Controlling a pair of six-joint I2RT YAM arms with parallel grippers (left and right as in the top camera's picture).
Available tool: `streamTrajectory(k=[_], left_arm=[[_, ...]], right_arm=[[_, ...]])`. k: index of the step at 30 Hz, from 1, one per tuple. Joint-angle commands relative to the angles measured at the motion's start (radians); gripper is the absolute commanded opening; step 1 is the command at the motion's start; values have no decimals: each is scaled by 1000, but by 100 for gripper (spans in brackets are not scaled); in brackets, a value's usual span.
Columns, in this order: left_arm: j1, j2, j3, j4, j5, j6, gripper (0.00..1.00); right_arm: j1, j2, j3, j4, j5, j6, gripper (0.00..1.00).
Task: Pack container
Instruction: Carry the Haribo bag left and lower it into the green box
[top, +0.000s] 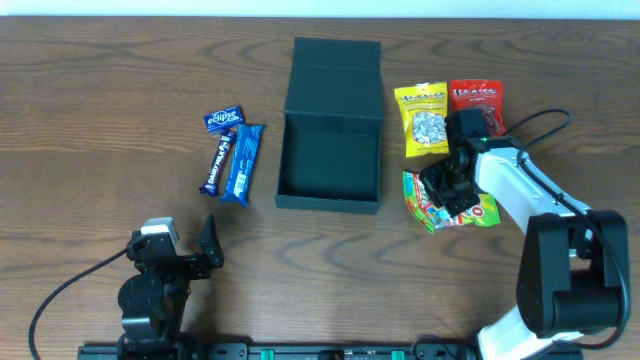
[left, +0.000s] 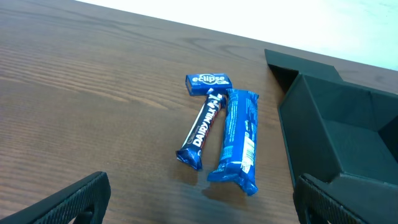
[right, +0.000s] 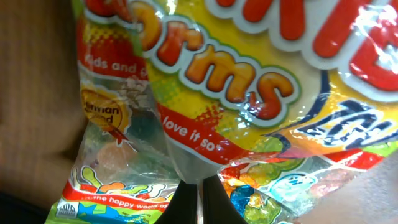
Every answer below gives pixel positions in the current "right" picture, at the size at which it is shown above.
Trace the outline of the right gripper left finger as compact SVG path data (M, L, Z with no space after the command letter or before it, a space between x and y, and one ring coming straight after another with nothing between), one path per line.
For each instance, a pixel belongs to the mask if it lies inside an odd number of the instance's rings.
M180 181L165 212L155 224L196 224L197 185Z

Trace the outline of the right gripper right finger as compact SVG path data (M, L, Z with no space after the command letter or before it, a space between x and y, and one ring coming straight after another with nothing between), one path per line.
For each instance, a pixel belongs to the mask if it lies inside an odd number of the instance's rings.
M217 175L204 180L203 199L204 224L246 224Z

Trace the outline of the Haribo worms candy bag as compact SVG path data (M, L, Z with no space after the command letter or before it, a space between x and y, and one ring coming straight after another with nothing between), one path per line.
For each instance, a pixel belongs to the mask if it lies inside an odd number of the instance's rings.
M47 223L155 223L217 175L292 223L397 149L397 1L75 0L88 125Z

